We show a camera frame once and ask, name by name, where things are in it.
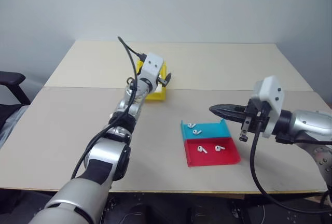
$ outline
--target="silver robot arm segment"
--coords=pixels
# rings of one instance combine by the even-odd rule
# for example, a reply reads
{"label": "silver robot arm segment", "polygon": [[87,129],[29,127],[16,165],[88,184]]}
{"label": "silver robot arm segment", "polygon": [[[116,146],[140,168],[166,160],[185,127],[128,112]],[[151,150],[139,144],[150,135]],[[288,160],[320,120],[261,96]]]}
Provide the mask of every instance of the silver robot arm segment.
{"label": "silver robot arm segment", "polygon": [[[148,54],[138,74],[137,92],[128,114],[116,127],[99,138],[85,157],[85,171],[65,184],[37,213],[30,224],[97,224],[99,223],[112,182],[124,177],[129,163],[131,135],[140,116],[142,105],[158,84],[163,59]],[[125,89],[111,119],[128,107],[131,84]]]}

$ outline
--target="blue tray section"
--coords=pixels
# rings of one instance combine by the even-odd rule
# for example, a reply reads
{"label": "blue tray section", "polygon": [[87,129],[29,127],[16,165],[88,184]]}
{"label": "blue tray section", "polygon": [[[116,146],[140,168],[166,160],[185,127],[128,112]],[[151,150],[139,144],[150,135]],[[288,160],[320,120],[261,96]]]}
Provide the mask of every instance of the blue tray section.
{"label": "blue tray section", "polygon": [[[194,135],[192,131],[195,129],[197,131],[202,130],[202,132],[199,135]],[[183,121],[181,121],[181,130],[182,130],[183,141],[185,141],[186,139],[231,136],[224,119],[222,119],[220,123],[196,124],[194,128],[189,128],[187,124],[184,124]]]}

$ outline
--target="floor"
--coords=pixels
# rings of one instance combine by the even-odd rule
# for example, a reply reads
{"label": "floor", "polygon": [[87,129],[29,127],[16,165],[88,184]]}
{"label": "floor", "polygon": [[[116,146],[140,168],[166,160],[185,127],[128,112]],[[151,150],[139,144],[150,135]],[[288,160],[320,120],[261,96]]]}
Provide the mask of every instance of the floor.
{"label": "floor", "polygon": [[[22,191],[19,193],[19,201],[11,214],[0,214],[0,224],[27,224],[33,216],[40,211],[51,196],[33,192]],[[151,206],[153,212],[163,223],[185,224],[187,209],[196,205],[203,206],[211,217],[212,224],[236,224],[241,223],[229,210],[229,200],[216,197],[205,197],[188,194],[112,194],[115,206],[110,208],[105,216],[104,224],[118,224],[130,208],[137,204]],[[317,203],[307,200],[289,201],[288,205],[306,209],[318,208]],[[319,216],[294,214],[275,205],[264,206],[265,218],[263,223],[285,224],[311,224],[320,223]],[[248,210],[252,224],[261,224],[264,216],[262,206],[255,206]],[[332,223],[331,217],[325,215],[326,223]]]}

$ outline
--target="white table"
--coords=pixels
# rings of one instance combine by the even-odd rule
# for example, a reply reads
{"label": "white table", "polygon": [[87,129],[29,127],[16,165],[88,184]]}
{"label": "white table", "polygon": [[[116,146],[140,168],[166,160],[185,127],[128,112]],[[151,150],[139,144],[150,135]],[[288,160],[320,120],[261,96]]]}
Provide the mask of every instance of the white table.
{"label": "white table", "polygon": [[[115,49],[115,56],[108,51],[109,46]],[[188,52],[183,46],[192,47],[191,50],[195,53],[199,50],[205,53],[204,51],[208,50],[209,62],[205,61],[199,67],[192,66],[192,70],[186,70],[178,66],[187,64],[190,61],[188,56],[181,56],[184,61],[175,65],[173,63],[176,63],[176,60],[169,58],[174,57],[173,55],[158,53],[158,50],[164,52],[169,50],[172,54],[180,52],[175,51],[176,47],[183,53]],[[236,56],[234,52],[241,50],[237,46],[247,51],[242,51],[241,55]],[[113,191],[257,193],[248,161],[253,136],[249,136],[250,141],[247,143],[238,141],[240,124],[228,122],[241,156],[241,162],[235,165],[187,167],[180,131],[181,120],[220,121],[208,111],[211,105],[226,103],[245,105],[254,82],[269,75],[264,74],[262,69],[255,73],[255,67],[252,66],[247,67],[247,80],[244,74],[234,74],[236,69],[231,67],[218,76],[216,67],[225,64],[226,59],[221,62],[213,57],[225,53],[224,48],[228,50],[229,57],[237,57],[246,65],[251,64],[245,59],[245,54],[250,53],[248,50],[256,50],[248,56],[249,60],[255,62],[258,62],[259,55],[265,54],[259,64],[265,64],[269,72],[275,71],[274,74],[279,75],[284,89],[287,90],[284,109],[330,111],[274,45],[253,46],[132,44],[137,50],[145,51],[147,47],[151,47],[150,50],[166,57],[169,70],[174,76],[167,89],[165,102],[147,102],[143,106],[133,134],[131,161],[127,174],[124,179],[113,184]],[[0,150],[0,188],[58,190],[69,180],[72,169],[87,142],[108,121],[109,113],[122,98],[125,80],[132,73],[126,54],[118,56],[121,49],[116,47],[117,44],[112,42],[84,41],[74,44]],[[214,76],[208,72],[193,76],[195,69],[213,71]],[[186,76],[183,76],[181,71],[187,71]],[[194,84],[192,86],[194,88],[184,90],[181,87],[185,87],[186,84],[181,80],[187,79],[188,76],[195,82],[191,84]],[[291,83],[285,85],[283,83],[285,77]],[[230,84],[236,90],[229,90]],[[261,138],[257,147],[256,166],[261,183],[270,192],[325,190],[325,183],[316,164],[305,151],[295,145],[277,144],[273,138]]]}

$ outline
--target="white wall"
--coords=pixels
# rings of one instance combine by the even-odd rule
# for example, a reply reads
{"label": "white wall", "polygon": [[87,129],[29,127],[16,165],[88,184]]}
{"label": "white wall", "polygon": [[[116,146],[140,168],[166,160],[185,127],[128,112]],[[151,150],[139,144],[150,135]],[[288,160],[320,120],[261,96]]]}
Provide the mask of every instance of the white wall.
{"label": "white wall", "polygon": [[332,0],[0,0],[0,69],[24,73],[33,97],[75,39],[277,43],[332,102],[331,6]]}

